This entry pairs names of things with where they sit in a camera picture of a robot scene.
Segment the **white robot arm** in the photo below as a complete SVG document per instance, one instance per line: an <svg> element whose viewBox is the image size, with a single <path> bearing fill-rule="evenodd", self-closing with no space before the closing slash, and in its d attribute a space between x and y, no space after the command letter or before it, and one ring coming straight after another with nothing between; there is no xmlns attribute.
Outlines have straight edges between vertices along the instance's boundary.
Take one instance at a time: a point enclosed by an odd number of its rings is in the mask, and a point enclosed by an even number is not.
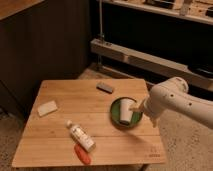
<svg viewBox="0 0 213 171"><path fill-rule="evenodd" d="M156 120L169 109L213 129L213 101L191 96L188 91L189 86L183 78L172 77L154 85L149 95L134 102L129 110L144 112L153 125L156 125Z"/></svg>

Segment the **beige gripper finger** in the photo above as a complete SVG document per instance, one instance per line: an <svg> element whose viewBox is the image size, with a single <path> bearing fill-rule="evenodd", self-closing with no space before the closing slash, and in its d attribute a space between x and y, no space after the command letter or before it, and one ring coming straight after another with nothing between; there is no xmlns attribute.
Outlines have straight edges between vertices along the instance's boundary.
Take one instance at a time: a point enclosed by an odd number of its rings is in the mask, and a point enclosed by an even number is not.
<svg viewBox="0 0 213 171"><path fill-rule="evenodd" d="M145 110L144 107L145 100L138 100L135 103L133 103L129 109L133 112L143 112Z"/></svg>

